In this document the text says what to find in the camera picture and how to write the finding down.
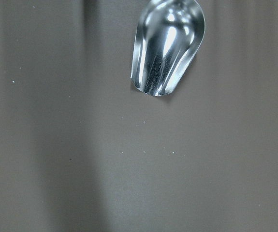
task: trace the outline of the metal scoop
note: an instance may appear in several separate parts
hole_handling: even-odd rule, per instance
[[[172,93],[195,56],[205,18],[195,0],[152,0],[135,37],[131,79],[142,92]]]

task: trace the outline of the shiny metal surface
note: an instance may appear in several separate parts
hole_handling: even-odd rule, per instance
[[[135,37],[132,74],[142,92],[172,93],[204,36],[205,19],[194,0],[152,0],[143,10]]]
[[[198,0],[174,94],[129,76],[149,0],[0,0],[0,232],[278,232],[278,0]]]

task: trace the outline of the gray surface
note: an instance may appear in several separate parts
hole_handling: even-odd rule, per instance
[[[0,232],[278,232],[278,1],[201,0],[159,98],[130,80],[146,3],[0,0]]]

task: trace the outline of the stainless steel scoop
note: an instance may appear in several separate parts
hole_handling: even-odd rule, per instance
[[[152,0],[141,14],[135,37],[134,85],[154,96],[172,93],[204,32],[205,18],[195,0]]]

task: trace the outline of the gray backdrop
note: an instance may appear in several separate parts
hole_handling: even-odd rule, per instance
[[[0,232],[278,232],[278,0],[200,0],[175,92],[131,84],[148,0],[0,0]]]

